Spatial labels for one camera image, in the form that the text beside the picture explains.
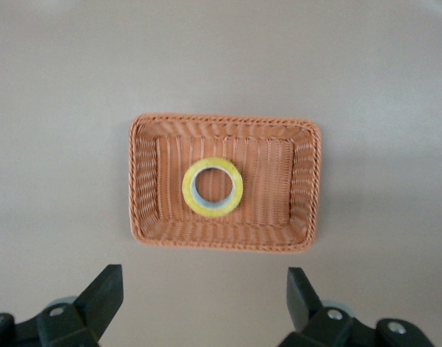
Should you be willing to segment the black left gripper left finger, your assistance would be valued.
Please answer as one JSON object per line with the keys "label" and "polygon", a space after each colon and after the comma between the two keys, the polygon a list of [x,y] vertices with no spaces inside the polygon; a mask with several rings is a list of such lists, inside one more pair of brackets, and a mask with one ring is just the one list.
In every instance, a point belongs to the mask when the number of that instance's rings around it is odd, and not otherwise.
{"label": "black left gripper left finger", "polygon": [[107,265],[72,303],[52,304],[20,323],[0,312],[0,346],[99,346],[123,301],[123,268]]}

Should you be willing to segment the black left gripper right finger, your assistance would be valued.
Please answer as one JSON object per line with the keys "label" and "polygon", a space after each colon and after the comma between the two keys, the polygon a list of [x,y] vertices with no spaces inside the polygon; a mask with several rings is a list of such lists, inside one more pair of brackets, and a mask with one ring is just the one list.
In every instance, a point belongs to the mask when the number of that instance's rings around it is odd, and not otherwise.
{"label": "black left gripper right finger", "polygon": [[281,346],[432,346],[426,334],[411,322],[383,318],[374,328],[347,310],[323,304],[304,270],[287,271],[287,308],[295,330]]}

